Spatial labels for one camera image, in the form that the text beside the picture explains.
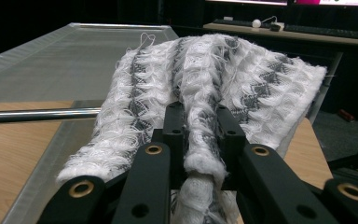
fabric sample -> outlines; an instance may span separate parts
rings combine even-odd
[[[69,158],[57,181],[80,175],[109,181],[127,171],[137,148],[162,128],[165,107],[180,101],[189,132],[188,178],[172,204],[172,223],[236,223],[235,192],[220,190],[227,171],[214,135],[216,108],[231,111],[250,143],[276,149],[309,108],[325,74],[324,67],[229,35],[129,50],[113,74],[91,141]]]

white ball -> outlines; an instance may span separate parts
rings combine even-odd
[[[254,21],[252,22],[252,26],[253,26],[254,28],[259,28],[259,27],[261,26],[261,21],[260,21],[260,20],[254,20]]]

desk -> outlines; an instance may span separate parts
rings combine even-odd
[[[328,66],[328,73],[324,79],[319,93],[314,99],[309,114],[307,115],[311,123],[315,121],[319,109],[322,106],[322,102],[324,101],[324,97],[327,94],[333,77],[336,75],[336,71],[344,51],[355,50],[358,52],[358,39],[326,35],[309,35],[285,31],[273,32],[264,28],[253,28],[217,23],[205,24],[203,28],[213,30],[218,33],[230,32],[230,35],[233,35],[234,32],[235,34],[245,35],[246,37],[249,37],[249,39],[260,39],[260,41],[261,39],[272,39],[274,45],[293,45],[296,46],[298,50],[304,48],[304,46],[311,46],[312,48],[322,48],[325,50],[325,52],[334,52],[334,57]]]
[[[72,102],[0,104],[0,111],[70,107]],[[0,124],[0,222],[15,202],[60,122]],[[284,159],[304,181],[322,188],[332,178],[311,124],[304,119]]]

metal rod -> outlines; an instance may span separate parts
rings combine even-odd
[[[343,52],[337,52],[336,57],[334,58],[333,62],[329,66],[329,72],[327,76],[325,76],[324,82],[321,85],[321,88],[319,89],[319,93],[315,97],[315,102],[313,103],[311,107],[311,111],[308,114],[308,119],[310,120],[310,123],[313,124],[313,122],[316,120],[316,116],[319,113],[319,110],[322,106],[322,103],[324,101],[324,97],[327,94],[328,89],[330,88],[330,83],[333,80],[333,77],[336,77],[336,71],[339,65],[339,62],[341,61]]]
[[[100,107],[0,111],[0,123],[63,119],[94,119],[100,111]]]

wooden surface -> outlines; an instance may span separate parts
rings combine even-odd
[[[285,31],[274,32],[274,31],[270,31],[270,29],[253,28],[253,27],[246,27],[246,26],[208,23],[203,25],[203,28],[241,32],[251,35],[265,35],[265,36],[286,37],[286,38],[301,39],[301,40],[320,41],[326,43],[342,43],[342,44],[358,45],[358,39],[342,38],[342,37],[327,36],[327,35],[309,35],[309,34],[285,32]]]
[[[66,108],[71,102],[0,104],[0,110]],[[59,127],[59,122],[0,124],[0,222]],[[322,188],[332,178],[310,122],[296,130],[284,159],[295,173]]]
[[[72,102],[0,104],[0,110],[67,108]],[[57,131],[60,122],[0,124],[0,222]]]

